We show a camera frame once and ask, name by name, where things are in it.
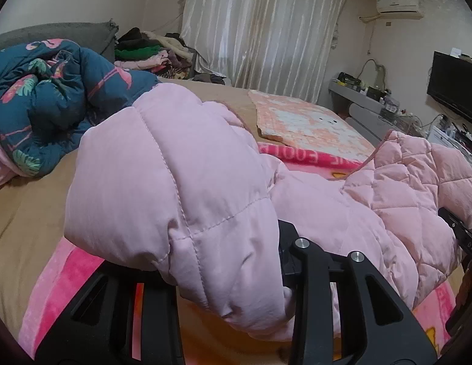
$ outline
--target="cable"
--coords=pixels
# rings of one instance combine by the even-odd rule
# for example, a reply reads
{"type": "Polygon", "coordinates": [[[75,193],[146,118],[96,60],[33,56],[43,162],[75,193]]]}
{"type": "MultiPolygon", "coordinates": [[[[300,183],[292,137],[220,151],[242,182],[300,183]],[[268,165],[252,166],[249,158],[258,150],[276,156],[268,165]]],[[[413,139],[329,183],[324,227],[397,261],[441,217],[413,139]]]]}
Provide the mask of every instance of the cable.
{"type": "Polygon", "coordinates": [[[428,123],[427,125],[420,126],[420,129],[423,129],[425,126],[432,126],[432,124],[436,121],[436,119],[437,119],[439,116],[444,116],[444,114],[439,114],[439,115],[437,115],[437,116],[432,120],[432,122],[428,123]]]}
{"type": "Polygon", "coordinates": [[[359,79],[359,77],[361,77],[361,74],[364,72],[364,68],[366,67],[366,65],[368,64],[368,62],[374,62],[375,66],[378,67],[378,63],[376,62],[376,60],[374,60],[374,59],[368,59],[368,60],[366,60],[366,62],[365,62],[364,65],[363,65],[363,68],[361,69],[361,72],[360,72],[359,75],[358,75],[358,79],[359,79]]]}
{"type": "Polygon", "coordinates": [[[369,38],[368,56],[371,55],[371,43],[373,42],[373,35],[375,35],[375,27],[376,21],[373,23],[373,30],[371,31],[371,37],[369,38]]]}
{"type": "Polygon", "coordinates": [[[165,26],[167,25],[171,25],[174,21],[176,21],[179,17],[181,17],[183,15],[183,11],[180,13],[180,15],[178,15],[176,18],[174,19],[170,19],[167,23],[165,23],[164,25],[161,25],[160,27],[152,30],[152,33],[156,33],[158,30],[160,29],[163,29],[165,26]]]}
{"type": "Polygon", "coordinates": [[[449,115],[447,114],[447,112],[444,110],[444,108],[442,108],[442,105],[441,105],[440,103],[437,103],[437,104],[439,105],[439,107],[440,107],[440,109],[442,110],[442,112],[444,113],[444,115],[447,116],[447,118],[449,118],[451,121],[454,121],[454,120],[461,120],[461,117],[460,117],[459,115],[457,115],[457,114],[454,114],[454,113],[453,113],[454,115],[457,116],[457,118],[454,118],[453,116],[449,116],[449,115]]]}
{"type": "Polygon", "coordinates": [[[366,67],[366,65],[368,64],[368,62],[373,62],[375,64],[375,69],[378,70],[378,69],[382,69],[383,70],[383,78],[382,78],[382,82],[383,82],[383,91],[386,90],[386,67],[383,66],[382,64],[378,64],[378,62],[374,59],[368,59],[366,60],[366,62],[364,63],[363,65],[363,68],[361,69],[361,72],[359,73],[359,75],[357,76],[357,78],[359,79],[359,77],[361,77],[361,75],[363,74],[364,72],[364,68],[366,67]]]}
{"type": "Polygon", "coordinates": [[[400,116],[400,118],[405,118],[405,119],[407,119],[407,118],[416,118],[420,122],[420,124],[423,125],[422,120],[417,115],[400,116]]]}
{"type": "Polygon", "coordinates": [[[375,15],[375,16],[367,16],[367,17],[360,16],[359,20],[361,20],[363,23],[368,24],[369,22],[371,22],[373,20],[376,20],[376,19],[380,19],[380,18],[381,18],[381,14],[375,15]]]}

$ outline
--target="light pink puffer jacket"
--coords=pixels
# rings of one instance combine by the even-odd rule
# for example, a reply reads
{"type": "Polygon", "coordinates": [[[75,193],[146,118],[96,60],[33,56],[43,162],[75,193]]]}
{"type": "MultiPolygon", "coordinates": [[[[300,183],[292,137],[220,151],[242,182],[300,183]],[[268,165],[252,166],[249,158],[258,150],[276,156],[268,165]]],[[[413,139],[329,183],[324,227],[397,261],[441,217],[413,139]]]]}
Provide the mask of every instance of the light pink puffer jacket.
{"type": "Polygon", "coordinates": [[[439,207],[472,228],[472,169],[459,152],[393,132],[361,170],[327,181],[260,155],[224,105],[160,84],[84,135],[65,236],[158,269],[237,329],[289,340],[278,219],[328,252],[363,252],[412,307],[460,257],[439,207]]]}

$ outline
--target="tan bedsheet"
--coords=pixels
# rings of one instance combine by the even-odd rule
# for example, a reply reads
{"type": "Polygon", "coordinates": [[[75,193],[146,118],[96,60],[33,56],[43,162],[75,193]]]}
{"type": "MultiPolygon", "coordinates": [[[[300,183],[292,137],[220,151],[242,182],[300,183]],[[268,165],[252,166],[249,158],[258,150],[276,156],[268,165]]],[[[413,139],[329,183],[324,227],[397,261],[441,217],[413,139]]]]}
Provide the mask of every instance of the tan bedsheet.
{"type": "MultiPolygon", "coordinates": [[[[256,108],[248,91],[202,82],[184,85],[203,101],[225,102],[259,141],[256,108]]],[[[63,235],[64,204],[75,171],[76,152],[39,180],[15,178],[0,188],[0,317],[17,337],[33,286],[63,235]]]]}

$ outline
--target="pile of clothes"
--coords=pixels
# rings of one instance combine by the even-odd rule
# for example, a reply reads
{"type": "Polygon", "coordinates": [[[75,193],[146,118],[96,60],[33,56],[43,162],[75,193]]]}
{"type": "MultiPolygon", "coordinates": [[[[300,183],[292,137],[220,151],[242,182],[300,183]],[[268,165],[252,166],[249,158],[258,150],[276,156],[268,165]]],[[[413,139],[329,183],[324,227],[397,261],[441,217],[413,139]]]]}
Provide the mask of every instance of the pile of clothes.
{"type": "Polygon", "coordinates": [[[163,78],[187,79],[193,53],[178,33],[165,37],[133,28],[118,40],[116,67],[145,70],[163,78]]]}

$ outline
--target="teal floral comforter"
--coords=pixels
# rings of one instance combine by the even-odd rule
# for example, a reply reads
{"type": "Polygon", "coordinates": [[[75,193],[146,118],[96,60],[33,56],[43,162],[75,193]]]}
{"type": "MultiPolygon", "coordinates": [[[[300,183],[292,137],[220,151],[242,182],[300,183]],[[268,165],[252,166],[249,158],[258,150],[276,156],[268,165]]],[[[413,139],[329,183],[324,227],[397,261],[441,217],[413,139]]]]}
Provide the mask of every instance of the teal floral comforter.
{"type": "Polygon", "coordinates": [[[0,144],[24,173],[44,176],[79,147],[86,130],[158,82],[68,40],[1,50],[0,144]]]}

